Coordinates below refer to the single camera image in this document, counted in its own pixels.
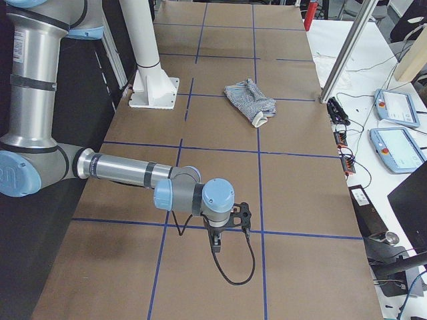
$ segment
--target white table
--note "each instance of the white table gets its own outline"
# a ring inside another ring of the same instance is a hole
[[[308,32],[308,40],[312,54],[337,57],[351,25],[352,22],[349,21],[314,20],[311,29]],[[393,53],[389,49],[387,42],[381,35],[381,32],[378,30],[375,23],[369,23],[359,39],[346,67],[349,71],[369,68],[391,57],[393,57]],[[337,88],[334,90],[333,96],[336,97],[339,92],[355,96],[373,95],[375,90],[381,87],[385,89],[388,83],[387,81],[385,84],[386,79],[396,63],[397,60],[393,57],[387,62],[371,70],[349,72],[351,89]],[[393,89],[403,84],[404,83],[399,83],[392,78],[388,88]],[[416,109],[419,111],[426,110],[424,104],[411,84],[403,85],[402,87],[399,87],[397,91],[411,94]],[[363,124],[369,115],[365,125],[365,130],[360,138],[356,156],[356,160],[363,164],[372,175],[372,182],[365,191],[388,229],[398,234],[400,238],[398,245],[407,249],[412,248],[387,199],[387,195],[409,175],[391,174],[375,153],[368,136],[368,129],[377,127],[397,127],[398,125],[387,121],[379,121],[375,110],[372,110],[370,113],[374,102],[373,97],[353,98],[345,95],[338,95],[338,98],[351,120]],[[418,116],[421,122],[421,127],[418,129],[427,132],[427,115],[419,114]],[[361,130],[360,126],[355,123],[352,123],[348,129]],[[410,132],[420,147],[427,146],[427,135],[423,135],[415,131]],[[356,145],[359,137],[359,133],[354,131],[348,132],[348,145],[354,152],[356,152]],[[348,177],[348,186],[367,185],[369,182],[367,172],[358,165],[356,165],[356,171],[357,173],[355,175]],[[409,251],[408,254],[412,256],[415,252]],[[385,318],[395,319],[398,314],[398,308],[403,304],[405,296],[386,297],[383,295],[379,287],[377,287],[377,294],[383,316]],[[424,294],[424,297],[410,298],[402,319],[409,320],[411,316],[427,318],[427,294]],[[393,308],[386,308],[385,305],[393,306]]]

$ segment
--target chair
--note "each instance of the chair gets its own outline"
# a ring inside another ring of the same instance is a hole
[[[389,0],[379,1],[374,12],[372,13],[375,23],[380,25],[381,21],[387,17],[387,8]],[[342,20],[344,14],[351,17],[356,17],[362,8],[362,0],[344,0],[340,13],[338,14],[338,19]]]

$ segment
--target striped cloth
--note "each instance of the striped cloth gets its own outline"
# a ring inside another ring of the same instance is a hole
[[[224,93],[255,128],[266,123],[268,117],[276,115],[276,100],[267,98],[252,79],[228,85]]]

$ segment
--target table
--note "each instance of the table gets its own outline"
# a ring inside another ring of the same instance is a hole
[[[352,22],[347,21],[313,21],[312,27],[308,32],[308,39],[312,54],[337,57],[351,25]],[[390,57],[393,57],[393,54],[377,26],[375,23],[368,23],[350,57],[350,60],[348,61],[347,70],[370,68],[373,65],[384,62]],[[374,91],[381,88],[385,82],[387,82],[385,85],[387,86],[389,81],[386,81],[386,79],[396,63],[397,60],[395,58],[391,58],[387,62],[371,70],[349,72],[352,88],[337,88],[334,90],[333,95],[336,96],[337,93],[347,93],[354,96],[373,95]],[[394,78],[391,78],[389,89],[393,89],[395,87],[399,87],[397,90],[400,92],[412,95],[418,111],[426,110],[424,104],[416,94],[411,84],[405,85],[404,83],[399,83]],[[366,192],[389,230],[398,234],[400,238],[399,245],[402,245],[407,249],[412,248],[387,199],[387,195],[409,175],[393,175],[389,173],[379,160],[379,157],[375,154],[367,131],[367,129],[370,128],[397,127],[397,125],[387,121],[379,121],[375,112],[370,113],[373,104],[372,97],[353,98],[338,94],[338,98],[350,119],[363,124],[368,118],[365,125],[365,131],[360,138],[357,153],[357,160],[366,166],[372,174],[372,182],[366,189]],[[427,119],[424,115],[419,115],[419,118],[421,121],[421,127],[419,130],[427,132]],[[348,127],[348,129],[360,130],[360,126],[353,123]],[[411,134],[419,146],[427,146],[427,136],[415,131],[411,131]],[[349,147],[354,151],[356,150],[359,136],[360,135],[358,133],[349,132],[348,134]],[[357,174],[349,176],[347,181],[348,186],[359,184],[362,186],[367,185],[369,181],[368,174],[360,167],[356,167],[356,170]],[[414,252],[409,251],[409,255],[414,255]],[[402,305],[404,297],[387,298],[382,294],[379,288],[377,288],[377,294],[384,317],[395,319],[397,316],[397,310],[399,306]],[[385,305],[391,305],[394,308],[385,308]],[[402,318],[409,319],[410,315],[417,315],[424,318],[427,317],[426,296],[423,298],[409,300]]]
[[[226,283],[200,219],[179,237],[150,190],[92,179],[34,320],[381,319],[299,8],[165,1],[155,32],[180,78],[175,108],[127,96],[101,152],[228,179],[252,210],[254,278]],[[223,93],[248,77],[277,101],[259,129]],[[234,281],[248,276],[241,232],[223,233],[218,259]]]

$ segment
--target blue joint cap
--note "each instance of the blue joint cap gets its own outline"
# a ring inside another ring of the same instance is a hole
[[[154,189],[154,205],[161,210],[172,209],[173,193],[171,179],[164,179],[157,182]]]
[[[0,192],[10,197],[24,197],[38,192],[41,178],[26,158],[0,151]]]
[[[209,180],[201,192],[206,207],[214,212],[230,211],[234,205],[234,189],[230,182],[216,178]]]
[[[66,38],[78,40],[100,40],[104,32],[104,26],[90,29],[70,29]]]
[[[43,4],[47,0],[5,0],[8,5],[18,8],[32,8]]]

